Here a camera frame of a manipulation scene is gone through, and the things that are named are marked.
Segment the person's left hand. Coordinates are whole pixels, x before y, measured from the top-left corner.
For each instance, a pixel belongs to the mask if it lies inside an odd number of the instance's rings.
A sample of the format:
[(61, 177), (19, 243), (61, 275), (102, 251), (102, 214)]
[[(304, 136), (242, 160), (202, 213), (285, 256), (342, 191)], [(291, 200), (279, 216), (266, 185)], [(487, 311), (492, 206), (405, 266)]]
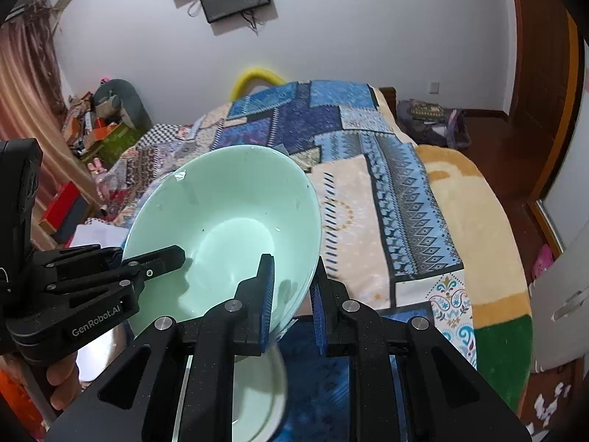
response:
[(50, 403), (56, 410), (65, 410), (82, 393), (76, 352), (51, 365), (46, 377), (54, 388)]

